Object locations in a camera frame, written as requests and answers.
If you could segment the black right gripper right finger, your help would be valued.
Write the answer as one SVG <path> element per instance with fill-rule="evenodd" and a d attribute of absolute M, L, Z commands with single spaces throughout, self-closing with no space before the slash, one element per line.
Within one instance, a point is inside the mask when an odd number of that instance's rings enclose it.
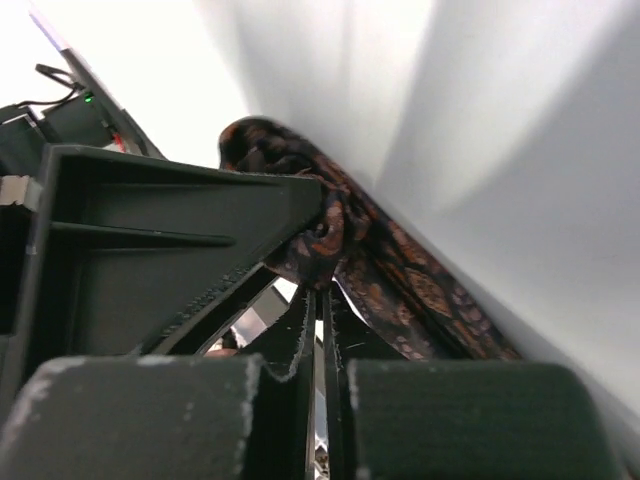
<path fill-rule="evenodd" d="M 322 297 L 334 479 L 624 479 L 585 385 L 525 361 L 410 361 Z"/>

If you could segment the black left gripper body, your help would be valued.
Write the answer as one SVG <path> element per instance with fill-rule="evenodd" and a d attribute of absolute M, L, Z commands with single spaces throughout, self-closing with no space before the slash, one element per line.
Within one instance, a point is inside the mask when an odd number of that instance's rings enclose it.
<path fill-rule="evenodd" d="M 79 144 L 162 159 L 131 115 L 111 116 L 95 97 L 51 105 L 38 117 L 29 105 L 1 108 L 1 174 L 36 176 L 48 144 Z"/>

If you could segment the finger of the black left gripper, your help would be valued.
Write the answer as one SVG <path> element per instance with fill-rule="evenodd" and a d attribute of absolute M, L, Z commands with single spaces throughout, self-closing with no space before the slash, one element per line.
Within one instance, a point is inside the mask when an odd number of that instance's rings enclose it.
<path fill-rule="evenodd" d="M 163 346 L 316 216 L 309 178 L 52 145 L 36 180 L 12 350 Z"/>

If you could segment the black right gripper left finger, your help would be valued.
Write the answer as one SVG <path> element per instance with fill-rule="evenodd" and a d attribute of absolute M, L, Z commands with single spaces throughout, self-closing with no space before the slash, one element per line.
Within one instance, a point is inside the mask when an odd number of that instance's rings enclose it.
<path fill-rule="evenodd" d="M 1 435 L 5 479 L 310 479 L 317 299 L 242 352 L 67 357 L 20 391 Z"/>

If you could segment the dark brown paisley tie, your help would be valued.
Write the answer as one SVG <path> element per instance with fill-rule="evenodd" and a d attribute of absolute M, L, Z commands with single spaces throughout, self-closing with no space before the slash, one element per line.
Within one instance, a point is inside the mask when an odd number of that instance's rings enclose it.
<path fill-rule="evenodd" d="M 219 136 L 220 166 L 319 182 L 311 224 L 265 264 L 320 290 L 336 282 L 383 340 L 410 360 L 519 359 L 465 287 L 311 141 L 266 117 L 245 117 Z"/>

